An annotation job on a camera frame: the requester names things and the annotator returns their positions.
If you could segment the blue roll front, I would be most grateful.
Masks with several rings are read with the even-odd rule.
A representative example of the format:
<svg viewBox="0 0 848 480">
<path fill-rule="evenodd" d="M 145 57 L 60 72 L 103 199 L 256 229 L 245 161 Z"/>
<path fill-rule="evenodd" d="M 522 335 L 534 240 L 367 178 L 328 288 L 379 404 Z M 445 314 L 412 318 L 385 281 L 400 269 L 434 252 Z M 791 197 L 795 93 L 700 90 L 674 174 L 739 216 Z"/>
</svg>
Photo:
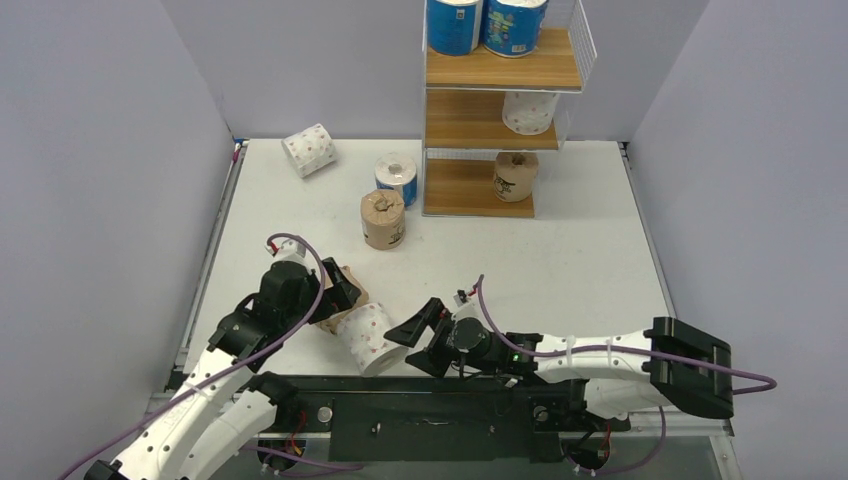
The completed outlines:
<svg viewBox="0 0 848 480">
<path fill-rule="evenodd" d="M 426 7 L 427 39 L 435 52 L 465 56 L 477 48 L 483 0 L 428 0 Z"/>
</svg>

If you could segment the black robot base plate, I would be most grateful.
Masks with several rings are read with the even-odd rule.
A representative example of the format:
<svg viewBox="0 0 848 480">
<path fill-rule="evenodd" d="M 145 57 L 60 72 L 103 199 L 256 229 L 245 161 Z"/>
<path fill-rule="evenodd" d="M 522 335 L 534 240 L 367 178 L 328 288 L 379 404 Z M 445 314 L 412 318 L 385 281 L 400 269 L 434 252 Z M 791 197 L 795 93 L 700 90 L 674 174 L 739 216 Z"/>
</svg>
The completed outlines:
<svg viewBox="0 0 848 480">
<path fill-rule="evenodd" d="M 266 372 L 237 389 L 276 405 L 257 437 L 325 440 L 335 462 L 490 461 L 556 463 L 599 445 L 628 419 L 584 411 L 584 384 L 505 387 L 477 377 L 283 376 Z"/>
</svg>

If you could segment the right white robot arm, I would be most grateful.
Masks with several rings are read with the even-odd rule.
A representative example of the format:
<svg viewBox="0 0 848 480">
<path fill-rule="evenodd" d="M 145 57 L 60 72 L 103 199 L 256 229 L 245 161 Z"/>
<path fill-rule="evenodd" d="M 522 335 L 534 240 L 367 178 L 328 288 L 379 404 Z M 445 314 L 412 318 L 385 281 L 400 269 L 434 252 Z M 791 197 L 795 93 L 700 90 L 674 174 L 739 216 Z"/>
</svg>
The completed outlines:
<svg viewBox="0 0 848 480">
<path fill-rule="evenodd" d="M 486 319 L 478 297 L 455 301 L 451 311 L 431 298 L 385 340 L 413 347 L 431 329 L 429 343 L 406 362 L 435 378 L 451 367 L 470 367 L 507 388 L 577 384 L 580 390 L 563 403 L 578 427 L 665 406 L 707 419 L 734 414 L 729 345 L 675 318 L 656 317 L 647 329 L 601 337 L 504 333 Z"/>
</svg>

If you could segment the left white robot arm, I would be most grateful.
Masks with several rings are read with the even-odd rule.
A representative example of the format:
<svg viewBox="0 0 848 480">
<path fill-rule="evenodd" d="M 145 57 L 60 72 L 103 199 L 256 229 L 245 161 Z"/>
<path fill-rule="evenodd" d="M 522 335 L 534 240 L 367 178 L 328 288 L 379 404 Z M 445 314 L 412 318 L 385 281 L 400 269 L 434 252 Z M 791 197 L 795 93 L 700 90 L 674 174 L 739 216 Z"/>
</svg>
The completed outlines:
<svg viewBox="0 0 848 480">
<path fill-rule="evenodd" d="M 298 402 L 284 381 L 260 369 L 300 327 L 353 309 L 363 291 L 331 258 L 313 270 L 274 262 L 258 291 L 220 320 L 169 403 L 133 428 L 136 439 L 88 479 L 201 479 L 251 436 L 291 427 Z"/>
</svg>

